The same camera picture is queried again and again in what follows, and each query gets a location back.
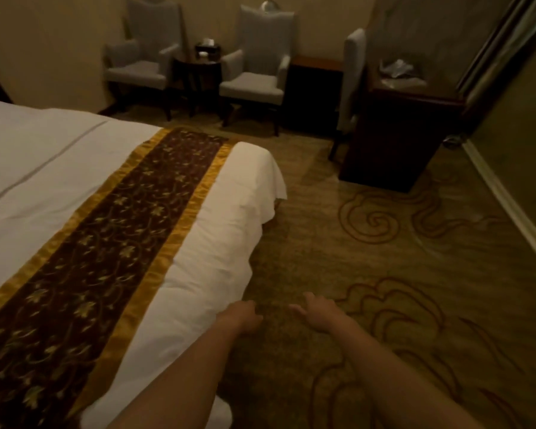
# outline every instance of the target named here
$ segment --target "white duvet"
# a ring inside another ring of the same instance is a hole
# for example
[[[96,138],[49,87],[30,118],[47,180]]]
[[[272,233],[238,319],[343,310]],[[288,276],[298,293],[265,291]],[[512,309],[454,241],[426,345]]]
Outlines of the white duvet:
[[[141,142],[159,128],[70,110],[0,103],[0,286]],[[286,186],[272,155],[238,143],[222,167],[113,385],[82,416],[103,428],[173,362],[227,304],[242,297],[249,257]],[[228,428],[216,398],[208,428]]]

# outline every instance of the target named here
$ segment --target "chair backrest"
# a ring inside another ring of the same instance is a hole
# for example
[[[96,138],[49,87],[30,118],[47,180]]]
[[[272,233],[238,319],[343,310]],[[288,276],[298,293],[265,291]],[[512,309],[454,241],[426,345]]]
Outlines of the chair backrest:
[[[143,59],[156,62],[160,50],[175,43],[183,47],[180,6],[177,3],[126,1],[131,35],[141,45]]]
[[[354,101],[365,67],[367,40],[365,30],[358,28],[343,43],[343,81],[339,101],[338,130],[347,133],[351,127]]]
[[[282,57],[292,55],[294,13],[264,13],[241,6],[240,21],[244,69],[255,74],[276,75]]]

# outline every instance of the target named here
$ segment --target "tissue box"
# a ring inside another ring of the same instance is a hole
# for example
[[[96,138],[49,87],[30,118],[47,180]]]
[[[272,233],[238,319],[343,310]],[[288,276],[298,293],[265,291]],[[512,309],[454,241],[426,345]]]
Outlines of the tissue box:
[[[200,51],[205,51],[208,53],[208,58],[210,60],[216,60],[216,59],[219,59],[221,57],[221,46],[218,45],[218,44],[215,44],[215,45],[204,45],[202,43],[197,43],[195,45],[195,55],[197,56],[197,58],[199,58],[200,56],[198,55],[198,53]]]

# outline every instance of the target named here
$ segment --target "dark brown floral fabric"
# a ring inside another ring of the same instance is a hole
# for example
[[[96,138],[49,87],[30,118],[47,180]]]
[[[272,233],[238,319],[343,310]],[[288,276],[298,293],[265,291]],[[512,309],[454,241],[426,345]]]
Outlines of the dark brown floral fabric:
[[[1,425],[64,425],[224,140],[168,133],[0,308]]]

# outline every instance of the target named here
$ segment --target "gold satin trim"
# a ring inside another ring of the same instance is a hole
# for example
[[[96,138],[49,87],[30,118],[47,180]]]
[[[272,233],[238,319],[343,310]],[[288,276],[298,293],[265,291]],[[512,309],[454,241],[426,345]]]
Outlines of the gold satin trim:
[[[213,186],[218,173],[221,171],[235,144],[235,141],[229,141],[223,144],[217,152],[204,177],[194,190],[175,228],[157,253],[155,259],[153,259],[151,266],[149,266],[141,283],[139,283],[135,293],[123,310],[111,337],[103,348],[94,369],[89,374],[87,383],[72,406],[68,417],[83,411],[107,393],[111,387],[111,383],[121,365],[121,360],[145,315],[145,311],[157,290],[161,287],[173,258],[191,230],[210,187]]]
[[[12,278],[0,286],[0,309],[8,300],[20,289],[38,270],[50,259],[64,240],[76,230],[79,223],[88,216],[91,211],[109,194],[113,189],[131,172],[145,156],[152,151],[164,137],[171,132],[168,129],[161,129],[150,140],[140,144],[129,155],[125,163],[111,176],[104,184],[89,197],[64,224],[51,239],[46,242],[38,252],[32,256]]]

